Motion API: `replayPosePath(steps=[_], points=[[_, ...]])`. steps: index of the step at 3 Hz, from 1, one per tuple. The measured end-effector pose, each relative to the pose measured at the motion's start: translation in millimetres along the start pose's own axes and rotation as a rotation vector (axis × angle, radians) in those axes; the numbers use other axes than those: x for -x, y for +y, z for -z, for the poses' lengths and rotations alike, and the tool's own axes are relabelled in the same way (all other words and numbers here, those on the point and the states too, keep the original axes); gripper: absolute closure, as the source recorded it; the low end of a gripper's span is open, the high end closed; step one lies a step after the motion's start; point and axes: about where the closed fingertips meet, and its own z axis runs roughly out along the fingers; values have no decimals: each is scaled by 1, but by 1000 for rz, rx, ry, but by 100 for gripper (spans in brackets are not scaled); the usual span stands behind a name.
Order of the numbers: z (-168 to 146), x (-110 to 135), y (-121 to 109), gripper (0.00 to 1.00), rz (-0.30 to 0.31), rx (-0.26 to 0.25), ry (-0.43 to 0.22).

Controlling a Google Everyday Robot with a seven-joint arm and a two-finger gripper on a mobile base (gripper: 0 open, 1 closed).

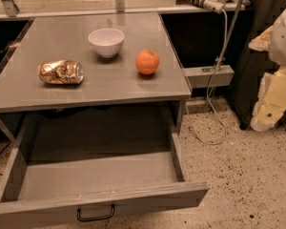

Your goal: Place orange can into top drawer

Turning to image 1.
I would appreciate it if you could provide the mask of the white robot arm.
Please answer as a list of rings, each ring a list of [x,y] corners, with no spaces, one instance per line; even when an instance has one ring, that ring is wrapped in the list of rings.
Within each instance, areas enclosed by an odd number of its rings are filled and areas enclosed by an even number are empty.
[[[258,92],[251,128],[264,132],[273,128],[286,112],[286,9],[274,24],[249,43],[249,48],[267,52],[279,69],[265,73]]]

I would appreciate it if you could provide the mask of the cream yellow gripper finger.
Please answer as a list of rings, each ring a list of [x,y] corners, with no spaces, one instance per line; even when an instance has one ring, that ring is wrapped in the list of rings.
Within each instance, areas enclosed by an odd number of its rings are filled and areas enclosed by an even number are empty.
[[[250,126],[264,132],[272,129],[286,112],[286,66],[274,74],[264,74],[257,97]]]

